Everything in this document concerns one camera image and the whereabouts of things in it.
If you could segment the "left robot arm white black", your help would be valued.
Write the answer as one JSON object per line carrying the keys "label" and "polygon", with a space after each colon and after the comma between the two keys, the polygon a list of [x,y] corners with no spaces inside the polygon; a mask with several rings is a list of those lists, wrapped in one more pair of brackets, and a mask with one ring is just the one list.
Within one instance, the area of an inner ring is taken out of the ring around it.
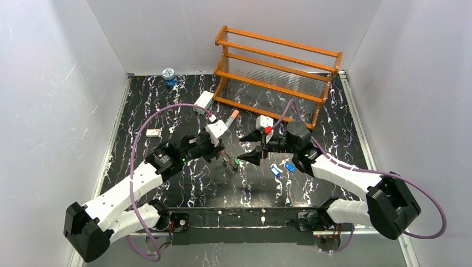
{"label": "left robot arm white black", "polygon": [[112,242],[142,229],[135,212],[128,210],[132,201],[181,172],[187,161],[202,157],[211,162],[223,149],[222,139],[206,131],[184,136],[180,145],[160,143],[114,187],[83,205],[67,207],[65,238],[85,262],[98,259]]}

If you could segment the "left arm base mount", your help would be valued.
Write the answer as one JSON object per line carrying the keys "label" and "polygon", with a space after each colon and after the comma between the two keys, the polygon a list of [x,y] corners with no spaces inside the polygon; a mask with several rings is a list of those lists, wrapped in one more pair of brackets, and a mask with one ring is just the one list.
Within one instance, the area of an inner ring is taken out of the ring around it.
{"label": "left arm base mount", "polygon": [[158,218],[151,228],[167,233],[186,233],[189,231],[190,216],[186,212],[171,212]]}

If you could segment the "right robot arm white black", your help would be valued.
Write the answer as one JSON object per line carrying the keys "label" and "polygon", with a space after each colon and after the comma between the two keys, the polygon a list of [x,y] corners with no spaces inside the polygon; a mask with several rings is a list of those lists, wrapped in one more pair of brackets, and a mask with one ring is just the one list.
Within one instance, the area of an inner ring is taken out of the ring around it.
{"label": "right robot arm white black", "polygon": [[325,229],[337,224],[359,224],[373,227],[384,237],[395,240],[421,214],[406,182],[391,173],[369,173],[323,154],[313,144],[312,134],[303,122],[289,122],[283,135],[271,135],[269,130],[271,126],[256,128],[241,137],[241,142],[258,145],[238,159],[258,166],[269,153],[289,153],[298,171],[329,181],[358,197],[358,200],[333,197],[311,215],[298,219],[298,223]]}

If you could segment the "metal key organizer ring red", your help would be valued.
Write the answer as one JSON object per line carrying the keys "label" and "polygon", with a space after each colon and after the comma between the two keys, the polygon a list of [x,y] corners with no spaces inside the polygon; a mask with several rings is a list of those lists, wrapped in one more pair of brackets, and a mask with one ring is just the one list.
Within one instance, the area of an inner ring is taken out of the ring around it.
{"label": "metal key organizer ring red", "polygon": [[219,155],[223,158],[223,165],[226,166],[232,173],[237,173],[240,164],[237,166],[234,163],[236,158],[231,157],[225,150],[221,150]]}

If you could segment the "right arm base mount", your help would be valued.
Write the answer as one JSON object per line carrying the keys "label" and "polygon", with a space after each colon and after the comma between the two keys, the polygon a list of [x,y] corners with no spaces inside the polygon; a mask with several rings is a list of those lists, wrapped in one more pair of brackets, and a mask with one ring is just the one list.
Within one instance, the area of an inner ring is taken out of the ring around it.
{"label": "right arm base mount", "polygon": [[315,246],[321,251],[334,252],[341,248],[343,226],[332,222],[327,215],[320,215],[317,211],[299,212],[289,222],[300,232],[311,232]]}

